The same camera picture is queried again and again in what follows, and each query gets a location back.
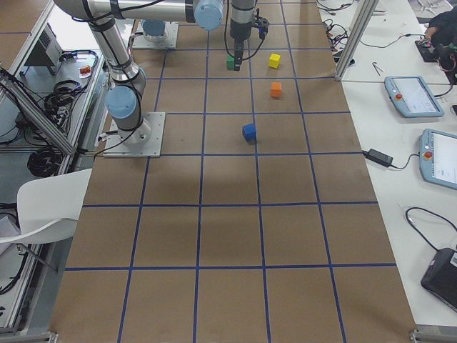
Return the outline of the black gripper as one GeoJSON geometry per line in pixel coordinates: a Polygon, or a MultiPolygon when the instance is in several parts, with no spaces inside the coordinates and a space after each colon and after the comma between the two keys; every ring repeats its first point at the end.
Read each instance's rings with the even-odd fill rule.
{"type": "Polygon", "coordinates": [[[246,38],[233,38],[233,59],[234,59],[234,71],[239,71],[241,67],[241,50],[244,50],[246,38]]]}

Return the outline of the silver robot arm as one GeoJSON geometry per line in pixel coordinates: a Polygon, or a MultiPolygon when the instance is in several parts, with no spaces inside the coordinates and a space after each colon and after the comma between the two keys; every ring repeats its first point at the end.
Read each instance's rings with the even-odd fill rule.
{"type": "Polygon", "coordinates": [[[151,126],[141,108],[146,87],[144,70],[134,62],[114,19],[91,22],[89,28],[108,65],[111,90],[106,95],[105,105],[118,135],[127,144],[144,142],[151,134],[151,126]]]}
{"type": "Polygon", "coordinates": [[[55,1],[62,11],[77,21],[88,23],[109,65],[113,79],[125,81],[135,77],[139,68],[124,44],[116,26],[117,19],[140,19],[146,21],[182,21],[195,23],[202,29],[212,31],[219,27],[225,14],[234,40],[234,69],[239,70],[244,42],[251,30],[259,30],[264,40],[268,21],[255,10],[255,1],[55,1]]]}

